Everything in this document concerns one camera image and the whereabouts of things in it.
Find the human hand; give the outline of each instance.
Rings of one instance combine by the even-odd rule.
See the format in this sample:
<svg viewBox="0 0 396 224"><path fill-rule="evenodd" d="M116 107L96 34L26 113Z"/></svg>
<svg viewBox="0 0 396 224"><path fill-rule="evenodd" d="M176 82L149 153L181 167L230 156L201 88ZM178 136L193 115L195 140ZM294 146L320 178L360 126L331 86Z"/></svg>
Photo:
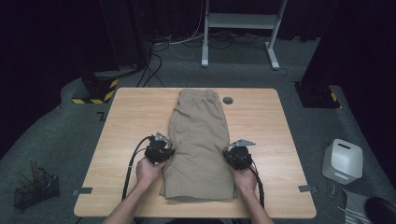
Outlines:
<svg viewBox="0 0 396 224"><path fill-rule="evenodd" d="M233 167L229 167L233 174L233 181L236 187L245 193L254 192L257 180L256 176L249 170L235 170Z"/></svg>
<svg viewBox="0 0 396 224"><path fill-rule="evenodd" d="M136 166L137 184L144 185L146 188L149 187L157 179L164 166L164 161L153 164L148 158L144 157Z"/></svg>

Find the wooden table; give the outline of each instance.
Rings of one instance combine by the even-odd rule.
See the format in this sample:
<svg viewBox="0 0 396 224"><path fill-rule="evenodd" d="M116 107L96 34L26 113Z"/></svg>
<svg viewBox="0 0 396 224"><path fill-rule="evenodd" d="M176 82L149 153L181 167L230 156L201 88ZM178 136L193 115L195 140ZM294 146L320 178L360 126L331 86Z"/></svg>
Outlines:
<svg viewBox="0 0 396 224"><path fill-rule="evenodd" d="M168 122L177 103L179 88L121 88L107 116L105 127L92 157L75 214L106 217L120 203L129 160L141 139L156 132L167 135ZM256 162L265 191L265 209L270 217L311 218L316 209L310 192L298 186L306 180L291 138L277 92L272 89L212 89L233 98L223 104L231 141L246 139ZM144 153L135 158L137 163ZM136 181L134 170L129 184ZM136 211L137 217L248 217L242 201L180 203L159 195L163 176L148 191Z"/></svg>

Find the yellow and black tape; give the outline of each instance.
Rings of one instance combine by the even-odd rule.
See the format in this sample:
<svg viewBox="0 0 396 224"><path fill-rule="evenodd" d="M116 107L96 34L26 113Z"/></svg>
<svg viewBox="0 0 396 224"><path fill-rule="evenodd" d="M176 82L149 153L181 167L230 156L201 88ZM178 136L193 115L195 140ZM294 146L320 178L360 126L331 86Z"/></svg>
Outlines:
<svg viewBox="0 0 396 224"><path fill-rule="evenodd" d="M335 95L334 92L332 92L332 100L333 100L334 102L337 102L337 96Z"/></svg>
<svg viewBox="0 0 396 224"><path fill-rule="evenodd" d="M100 105L100 104L106 104L110 101L111 97L114 94L114 90L116 89L117 83L119 82L118 79L113 80L108 88L105 90L102 90L102 95L104 95L101 98L73 98L72 101L75 104L78 105L85 105L85 104L95 104L95 105Z"/></svg>

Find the forearm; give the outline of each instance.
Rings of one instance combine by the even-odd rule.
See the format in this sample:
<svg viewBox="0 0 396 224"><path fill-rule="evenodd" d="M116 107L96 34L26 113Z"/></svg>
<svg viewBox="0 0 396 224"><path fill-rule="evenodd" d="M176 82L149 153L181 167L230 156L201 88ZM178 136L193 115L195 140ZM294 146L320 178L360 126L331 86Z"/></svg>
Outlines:
<svg viewBox="0 0 396 224"><path fill-rule="evenodd" d="M244 204L250 213L250 220L252 224L274 223L273 220L268 216L265 209L263 209L260 205L260 202L253 191L244 192L239 190L239 196L244 201Z"/></svg>
<svg viewBox="0 0 396 224"><path fill-rule="evenodd" d="M124 200L114 209L114 211L105 219L104 224L107 223L127 223L131 224L134 219L134 213L140 202L146 195L146 190L149 186L138 183L134 189L125 197Z"/></svg>

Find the person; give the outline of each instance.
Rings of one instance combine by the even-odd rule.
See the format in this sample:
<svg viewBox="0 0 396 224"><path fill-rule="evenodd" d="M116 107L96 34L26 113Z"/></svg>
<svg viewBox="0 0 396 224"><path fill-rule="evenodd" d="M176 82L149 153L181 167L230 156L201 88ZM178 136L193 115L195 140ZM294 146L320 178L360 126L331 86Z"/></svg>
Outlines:
<svg viewBox="0 0 396 224"><path fill-rule="evenodd" d="M103 223L131 224L137 207L144 199L148 188L157 179L164 166L165 162L152 164L146 157L140 160L136 165L136 185ZM242 198L249 211L251 223L274 223L256 197L254 190L257 182L254 174L250 172L249 169L240 171L230 168L230 170L233 174L235 185L238 188L238 195Z"/></svg>

